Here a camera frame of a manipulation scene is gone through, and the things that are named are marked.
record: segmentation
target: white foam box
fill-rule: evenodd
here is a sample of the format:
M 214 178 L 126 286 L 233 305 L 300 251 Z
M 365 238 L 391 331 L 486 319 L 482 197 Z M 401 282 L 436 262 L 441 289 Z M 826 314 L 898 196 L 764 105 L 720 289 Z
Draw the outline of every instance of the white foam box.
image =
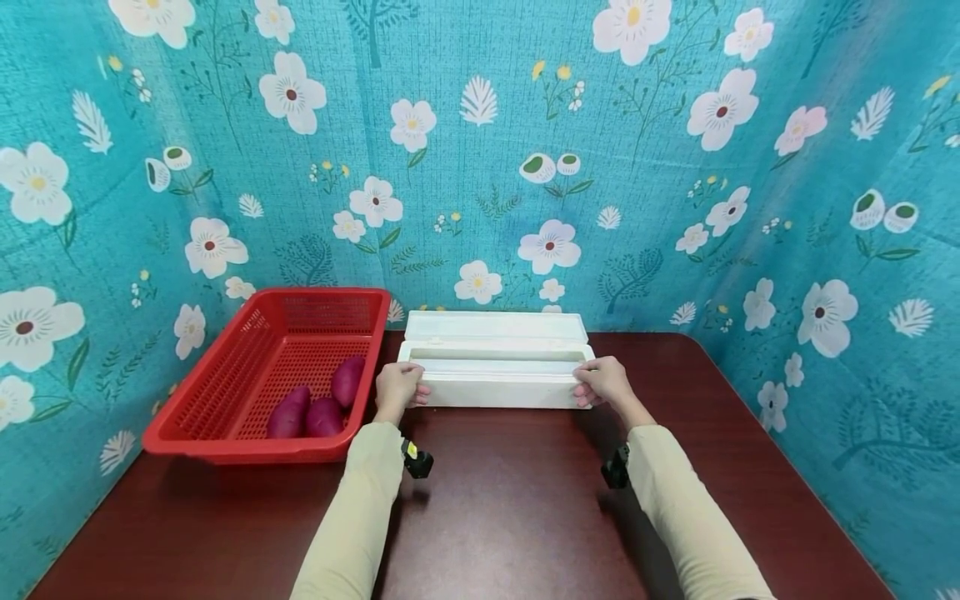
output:
M 430 406 L 578 409 L 592 359 L 580 315 L 412 310 L 398 361 L 423 366 Z

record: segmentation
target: tabletop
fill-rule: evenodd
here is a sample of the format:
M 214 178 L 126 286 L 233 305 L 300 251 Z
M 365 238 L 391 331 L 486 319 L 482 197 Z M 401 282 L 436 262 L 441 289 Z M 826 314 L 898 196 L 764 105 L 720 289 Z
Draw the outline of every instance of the tabletop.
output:
M 381 363 L 402 335 L 387 333 Z M 696 342 L 590 344 L 626 367 L 780 600 L 893 597 Z M 428 479 L 404 475 L 374 597 L 682 598 L 633 493 L 600 475 L 625 439 L 609 407 L 427 407 L 401 429 L 436 464 Z M 342 473 L 142 454 L 30 598 L 285 600 Z

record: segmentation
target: wrist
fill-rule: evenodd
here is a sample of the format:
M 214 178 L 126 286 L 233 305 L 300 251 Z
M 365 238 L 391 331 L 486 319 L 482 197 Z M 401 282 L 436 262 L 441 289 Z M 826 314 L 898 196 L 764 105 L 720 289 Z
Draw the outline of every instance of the wrist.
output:
M 403 406 L 383 404 L 376 409 L 376 415 L 373 416 L 373 422 L 388 422 L 394 427 L 400 427 L 400 419 L 403 418 Z

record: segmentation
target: person's left hand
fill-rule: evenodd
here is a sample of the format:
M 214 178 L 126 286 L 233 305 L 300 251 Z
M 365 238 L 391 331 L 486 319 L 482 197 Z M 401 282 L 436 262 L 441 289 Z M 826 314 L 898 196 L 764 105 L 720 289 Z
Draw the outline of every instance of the person's left hand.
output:
M 376 377 L 376 417 L 397 425 L 408 407 L 423 406 L 430 388 L 420 383 L 423 367 L 416 363 L 384 365 Z

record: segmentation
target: beige sleeve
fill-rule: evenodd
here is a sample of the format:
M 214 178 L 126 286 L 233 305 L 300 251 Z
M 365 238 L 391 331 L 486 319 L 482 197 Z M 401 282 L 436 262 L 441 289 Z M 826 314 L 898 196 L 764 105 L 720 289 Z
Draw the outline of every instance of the beige sleeve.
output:
M 673 434 L 641 425 L 630 430 L 627 444 L 636 499 L 670 551 L 687 600 L 774 600 Z
M 400 442 L 391 423 L 370 423 L 357 433 L 291 600 L 369 600 L 403 477 Z

